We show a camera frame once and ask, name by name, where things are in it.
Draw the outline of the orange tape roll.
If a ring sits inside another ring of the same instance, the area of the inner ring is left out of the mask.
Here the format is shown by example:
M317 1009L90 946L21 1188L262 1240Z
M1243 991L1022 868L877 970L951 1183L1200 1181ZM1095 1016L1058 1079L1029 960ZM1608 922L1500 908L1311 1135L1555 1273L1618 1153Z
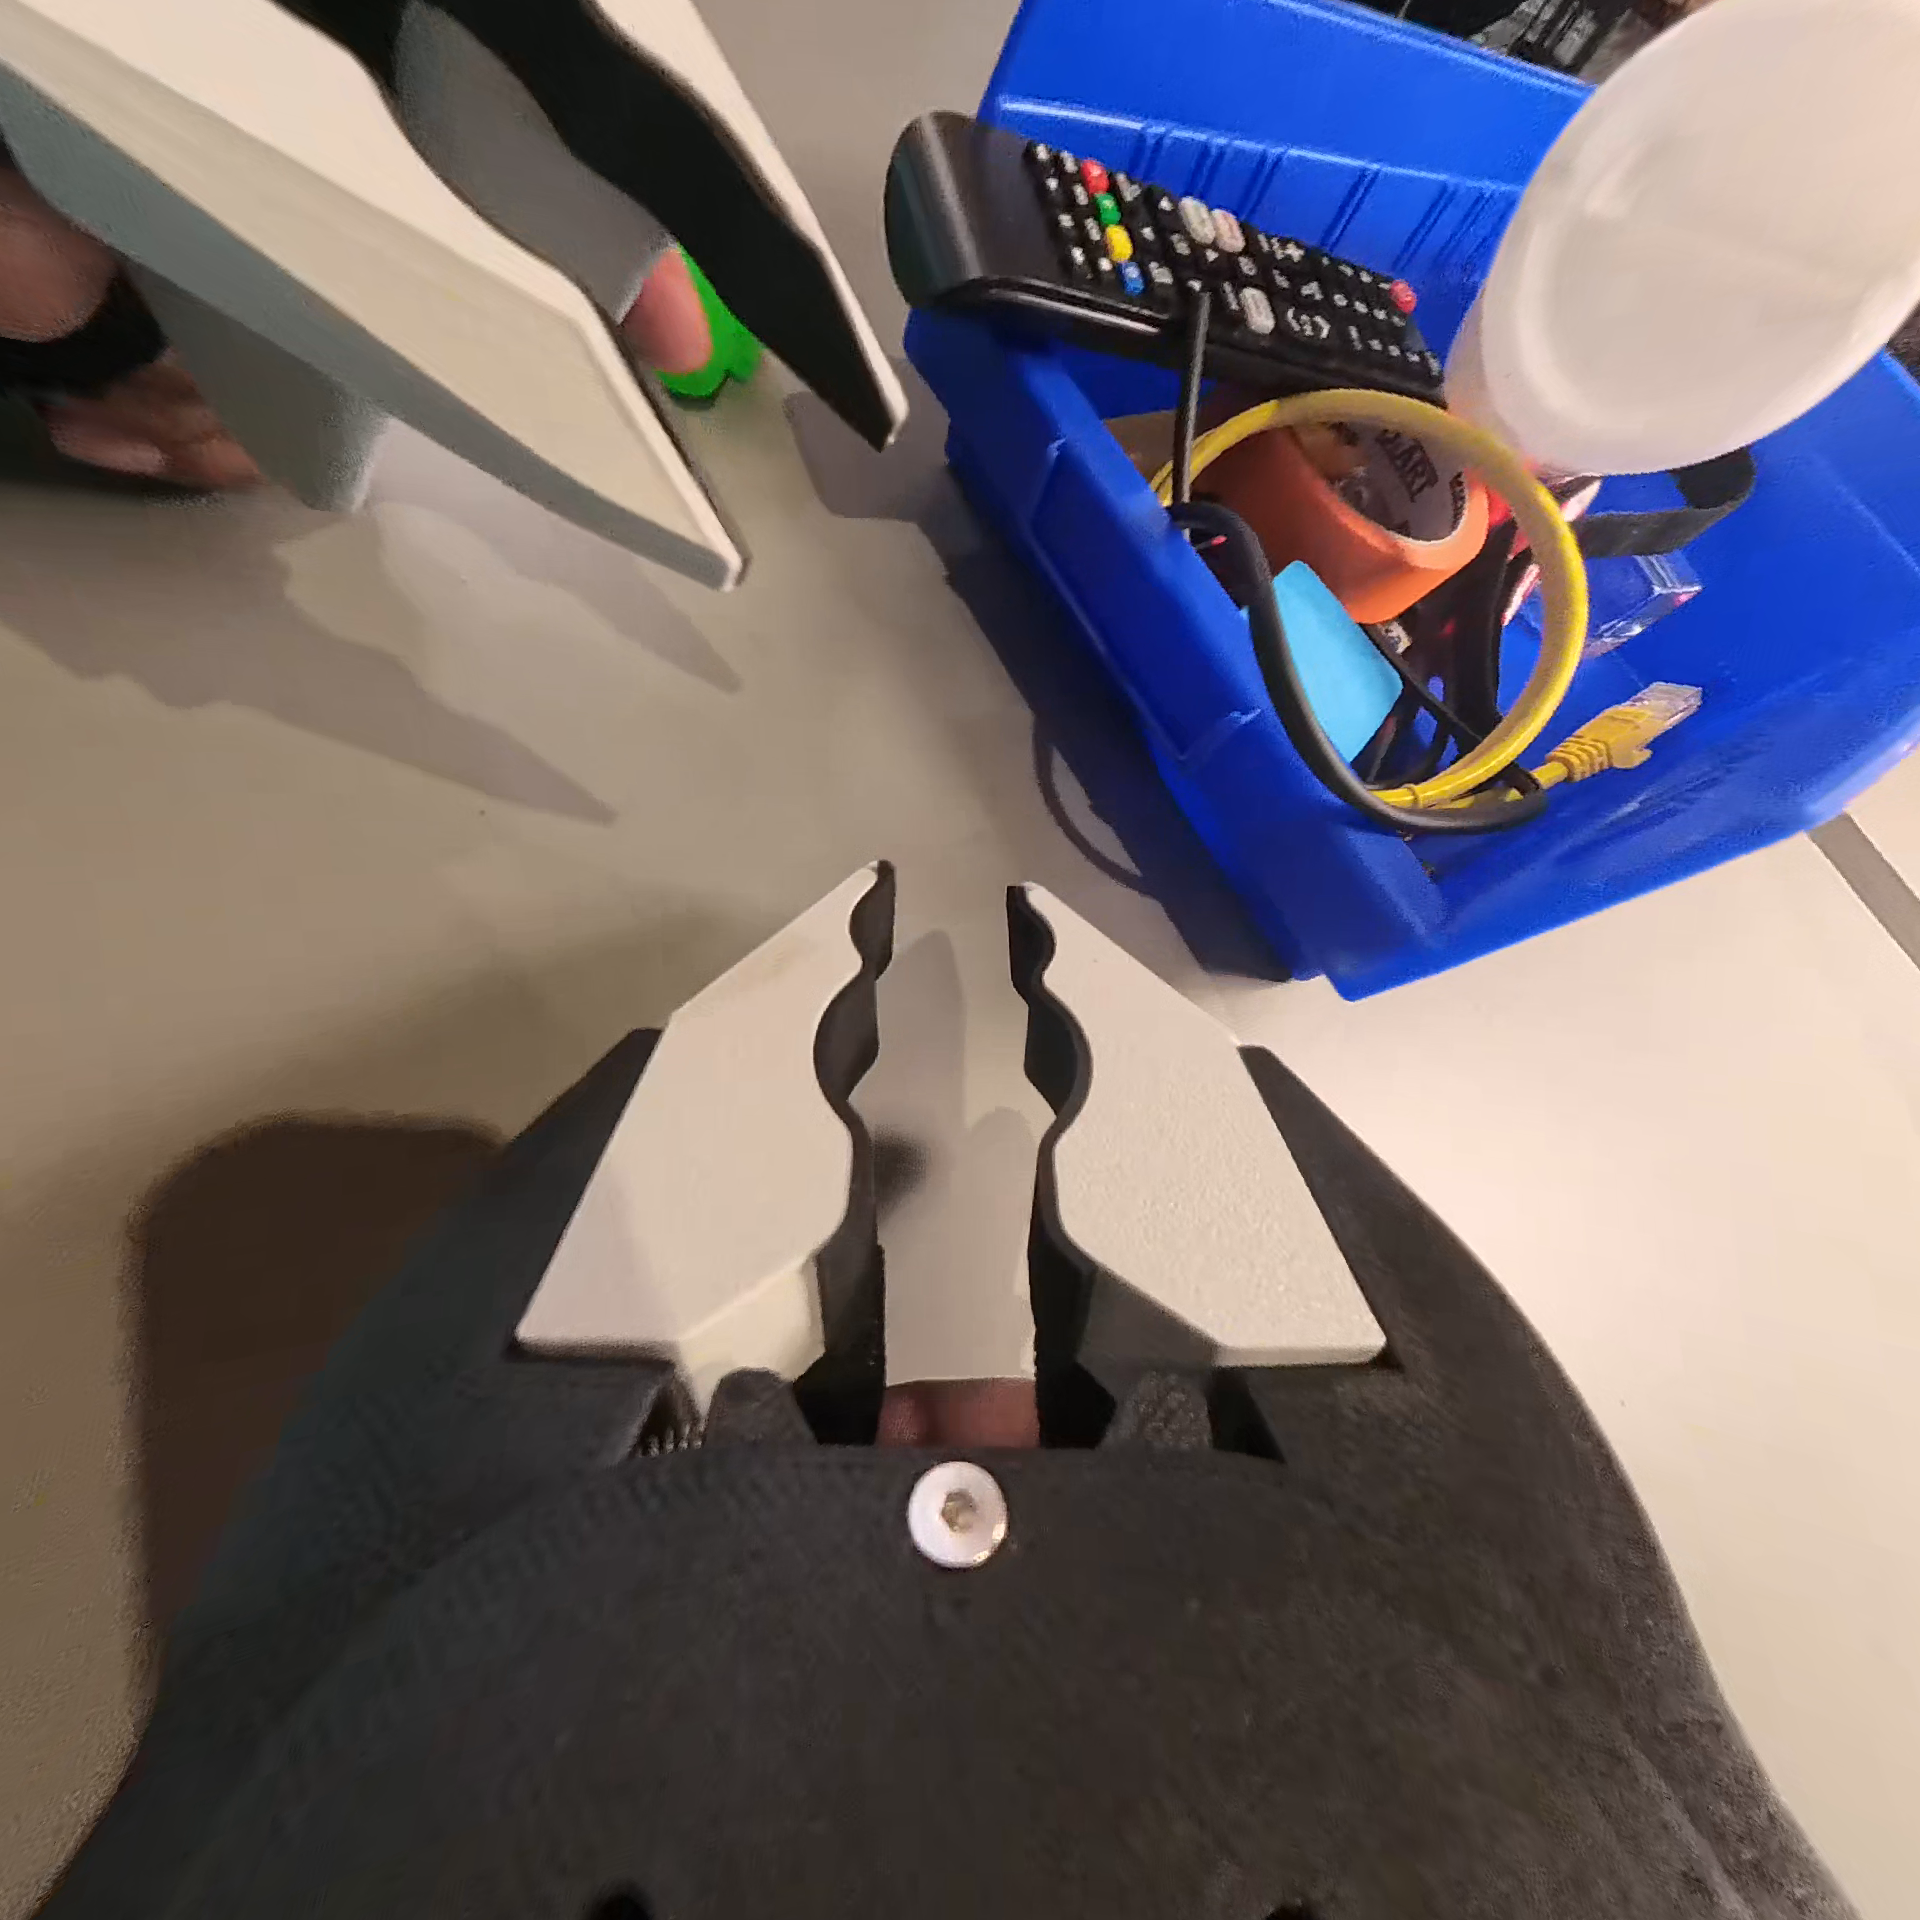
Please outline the orange tape roll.
M1266 429L1213 456L1190 493L1236 512L1272 572L1307 565L1364 625L1448 585L1492 516L1472 469L1375 422Z

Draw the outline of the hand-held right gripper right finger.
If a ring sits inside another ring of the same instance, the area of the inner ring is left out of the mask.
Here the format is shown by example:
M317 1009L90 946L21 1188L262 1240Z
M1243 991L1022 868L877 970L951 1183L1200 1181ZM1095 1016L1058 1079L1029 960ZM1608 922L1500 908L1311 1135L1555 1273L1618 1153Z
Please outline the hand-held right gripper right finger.
M1248 1049L1047 886L1004 910L1047 1104L1026 1240L1042 1445L1098 1446L1156 1380L1234 1445L1251 1376L1375 1364L1381 1320Z

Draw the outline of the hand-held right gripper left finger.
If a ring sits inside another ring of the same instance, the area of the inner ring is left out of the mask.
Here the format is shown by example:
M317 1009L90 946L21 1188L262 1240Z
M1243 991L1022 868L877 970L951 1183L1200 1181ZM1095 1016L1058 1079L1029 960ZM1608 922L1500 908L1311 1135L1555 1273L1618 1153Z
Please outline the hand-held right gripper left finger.
M734 1376L788 1385L828 1445L884 1394L874 1138L896 868L854 868L662 1023L523 1306L543 1360L662 1367L709 1424Z

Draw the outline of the light blue sponge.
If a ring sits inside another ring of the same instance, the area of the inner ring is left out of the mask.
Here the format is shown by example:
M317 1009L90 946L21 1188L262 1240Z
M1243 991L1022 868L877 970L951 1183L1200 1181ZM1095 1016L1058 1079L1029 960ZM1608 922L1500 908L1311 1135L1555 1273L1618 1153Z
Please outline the light blue sponge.
M1381 733L1404 681L1307 562L1284 565L1272 599L1307 706L1328 742L1354 762Z

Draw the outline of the black remote control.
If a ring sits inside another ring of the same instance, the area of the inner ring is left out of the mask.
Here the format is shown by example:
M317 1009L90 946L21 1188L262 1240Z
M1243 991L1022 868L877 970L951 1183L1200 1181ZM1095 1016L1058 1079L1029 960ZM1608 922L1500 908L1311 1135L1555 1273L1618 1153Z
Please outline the black remote control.
M909 309L1187 373L1258 398L1443 405L1444 364L1402 279L1104 159L928 112L893 148L884 245Z

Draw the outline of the green plastic object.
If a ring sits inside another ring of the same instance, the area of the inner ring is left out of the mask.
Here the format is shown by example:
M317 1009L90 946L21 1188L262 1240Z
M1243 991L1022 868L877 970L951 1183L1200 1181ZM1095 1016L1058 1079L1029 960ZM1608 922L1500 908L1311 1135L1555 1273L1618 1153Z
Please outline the green plastic object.
M675 399L685 405L709 405L717 399L723 391L751 382L760 364L760 342L717 294L700 262L682 247L677 249L677 256L682 258L687 284L700 297L703 310L709 356L698 368L678 373L659 369L655 382Z

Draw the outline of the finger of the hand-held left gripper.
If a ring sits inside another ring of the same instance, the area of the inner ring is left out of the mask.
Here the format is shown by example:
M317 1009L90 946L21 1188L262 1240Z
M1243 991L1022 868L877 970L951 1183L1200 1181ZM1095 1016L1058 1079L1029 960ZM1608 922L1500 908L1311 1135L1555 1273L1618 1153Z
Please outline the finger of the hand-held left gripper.
M667 245L843 425L887 448L896 373L692 4L288 4L359 62L471 210L610 317Z
M698 585L748 553L572 279L418 158L373 77L277 4L5 4L5 142L118 253L213 410L317 512L388 425Z

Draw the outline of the person's right hand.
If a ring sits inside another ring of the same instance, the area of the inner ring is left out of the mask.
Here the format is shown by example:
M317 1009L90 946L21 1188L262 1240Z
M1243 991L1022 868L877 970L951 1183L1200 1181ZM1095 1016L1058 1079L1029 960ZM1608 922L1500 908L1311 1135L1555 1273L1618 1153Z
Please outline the person's right hand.
M1037 1390L1026 1378L918 1380L890 1385L879 1400L883 1448L1036 1448Z

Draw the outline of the person's left hand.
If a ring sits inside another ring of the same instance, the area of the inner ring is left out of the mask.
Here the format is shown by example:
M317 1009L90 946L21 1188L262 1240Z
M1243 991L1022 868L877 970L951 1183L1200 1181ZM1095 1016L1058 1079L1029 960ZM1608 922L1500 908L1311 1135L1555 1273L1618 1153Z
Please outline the person's left hand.
M503 168L486 166L468 185L476 206L508 217L527 249L538 241L538 222L558 220L543 256L580 273L590 298L610 313L642 365L678 373L709 356L703 310L677 256L678 245L646 207L590 177L512 186ZM69 222L5 151L3 338L58 341L90 320L108 289L134 289L122 256ZM152 368L43 429L71 464L138 481L221 492L261 477L170 345Z

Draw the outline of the white plastic bottle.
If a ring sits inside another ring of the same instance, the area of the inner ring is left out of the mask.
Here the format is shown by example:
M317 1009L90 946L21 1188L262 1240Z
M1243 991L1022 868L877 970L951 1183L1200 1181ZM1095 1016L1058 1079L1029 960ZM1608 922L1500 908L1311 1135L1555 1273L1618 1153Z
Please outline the white plastic bottle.
M1451 349L1534 471L1683 469L1854 377L1918 301L1918 4L1719 2L1575 112Z

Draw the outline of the blue plastic bin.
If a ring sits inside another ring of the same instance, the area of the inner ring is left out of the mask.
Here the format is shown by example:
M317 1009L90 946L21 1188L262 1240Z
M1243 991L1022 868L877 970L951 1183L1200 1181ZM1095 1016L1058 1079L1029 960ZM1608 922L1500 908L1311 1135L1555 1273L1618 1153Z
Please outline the blue plastic bin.
M1398 271L1443 349L1591 90L1366 6L1034 2L980 117ZM1242 612L1106 428L1175 402L1176 373L939 314L902 346L963 492L1063 607L1270 950L1348 1000L1823 824L1916 750L1918 402L1887 356L1760 442L1754 495L1691 541L1702 594L1584 663L1544 740L1646 681L1702 706L1538 822L1404 840L1307 774Z

